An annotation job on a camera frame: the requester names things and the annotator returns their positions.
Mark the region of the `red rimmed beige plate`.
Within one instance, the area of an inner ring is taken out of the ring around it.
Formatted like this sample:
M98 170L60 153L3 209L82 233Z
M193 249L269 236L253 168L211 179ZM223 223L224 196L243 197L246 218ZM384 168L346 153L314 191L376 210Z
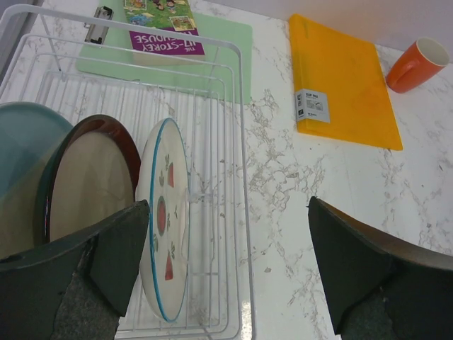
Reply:
M84 118L44 168L35 199L34 243L60 239L133 204L140 165L134 140L120 121L102 114Z

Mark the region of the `white watermelon pattern plate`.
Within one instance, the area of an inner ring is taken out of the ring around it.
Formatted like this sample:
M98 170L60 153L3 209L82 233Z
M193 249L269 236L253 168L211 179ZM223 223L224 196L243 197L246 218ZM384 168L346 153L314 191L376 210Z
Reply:
M136 199L149 204L147 235L139 265L153 313L177 320L188 280L189 178L185 147L172 118L160 120L144 146Z

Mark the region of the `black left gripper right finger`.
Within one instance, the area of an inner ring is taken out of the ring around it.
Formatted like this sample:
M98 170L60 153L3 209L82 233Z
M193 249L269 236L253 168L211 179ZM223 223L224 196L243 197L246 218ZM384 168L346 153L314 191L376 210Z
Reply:
M309 229L342 339L451 339L452 257L366 225L323 200Z

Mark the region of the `blue and cream plate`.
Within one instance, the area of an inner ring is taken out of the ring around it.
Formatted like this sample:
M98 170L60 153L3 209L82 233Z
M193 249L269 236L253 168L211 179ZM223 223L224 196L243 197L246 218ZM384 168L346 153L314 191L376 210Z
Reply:
M36 103L1 104L1 258L35 246L33 216L44 168L72 129Z

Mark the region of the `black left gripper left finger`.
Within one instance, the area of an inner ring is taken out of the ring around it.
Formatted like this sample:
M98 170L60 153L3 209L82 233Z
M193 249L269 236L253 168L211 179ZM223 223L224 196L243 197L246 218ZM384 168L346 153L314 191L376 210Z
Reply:
M1 260L2 339L114 339L139 272L145 200Z

